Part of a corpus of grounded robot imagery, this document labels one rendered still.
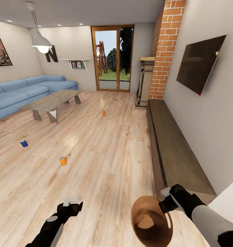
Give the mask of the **trash can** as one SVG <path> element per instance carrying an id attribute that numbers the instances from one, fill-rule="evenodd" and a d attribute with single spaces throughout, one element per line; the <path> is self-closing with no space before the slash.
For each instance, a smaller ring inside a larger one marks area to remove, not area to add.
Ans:
<path id="1" fill-rule="evenodd" d="M 154 196 L 139 197 L 131 209 L 131 224 L 135 235 L 145 247 L 168 247 L 173 238 L 173 221 L 159 206 L 160 200 Z"/>

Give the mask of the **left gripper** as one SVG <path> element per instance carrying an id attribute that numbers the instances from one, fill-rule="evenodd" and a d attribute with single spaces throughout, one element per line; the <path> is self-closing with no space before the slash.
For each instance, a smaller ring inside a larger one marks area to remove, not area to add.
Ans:
<path id="1" fill-rule="evenodd" d="M 83 202 L 81 202 L 80 204 L 72 203 L 69 206 L 63 206 L 63 204 L 59 204 L 57 207 L 57 212 L 65 211 L 67 213 L 68 218 L 70 218 L 70 216 L 77 216 L 78 212 L 82 210 L 82 206 Z"/>

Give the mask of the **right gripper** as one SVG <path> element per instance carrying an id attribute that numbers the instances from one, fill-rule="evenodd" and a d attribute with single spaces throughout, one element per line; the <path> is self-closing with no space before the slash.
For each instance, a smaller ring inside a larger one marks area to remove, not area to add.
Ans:
<path id="1" fill-rule="evenodd" d="M 160 203 L 159 203 L 159 206 L 160 206 L 160 208 L 161 208 L 161 210 L 162 210 L 162 212 L 165 214 L 165 213 L 167 213 L 167 212 L 169 212 L 169 211 L 173 211 L 173 210 L 175 210 L 177 207 L 174 207 L 174 206 L 172 206 L 170 203 L 169 203 L 169 201 L 168 201 L 168 197 L 164 200 L 164 201 L 161 201 Z"/>

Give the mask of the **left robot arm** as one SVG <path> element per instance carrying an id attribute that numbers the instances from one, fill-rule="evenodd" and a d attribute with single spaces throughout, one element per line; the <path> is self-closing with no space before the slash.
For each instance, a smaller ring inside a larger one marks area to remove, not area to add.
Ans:
<path id="1" fill-rule="evenodd" d="M 32 243 L 25 247 L 56 247 L 62 232 L 63 226 L 70 216 L 77 216 L 82 210 L 83 202 L 74 204 L 73 201 L 81 201 L 81 196 L 65 196 L 63 204 L 57 207 L 57 213 L 54 213 L 43 224 L 40 233 L 34 238 Z"/>

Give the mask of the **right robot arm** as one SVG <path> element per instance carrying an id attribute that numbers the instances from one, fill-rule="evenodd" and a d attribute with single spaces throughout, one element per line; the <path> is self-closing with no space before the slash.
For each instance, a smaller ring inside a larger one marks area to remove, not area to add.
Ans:
<path id="1" fill-rule="evenodd" d="M 160 191 L 159 203 L 165 214 L 179 207 L 192 220 L 210 247 L 233 247 L 233 223 L 209 208 L 196 194 L 190 194 L 182 185 Z"/>

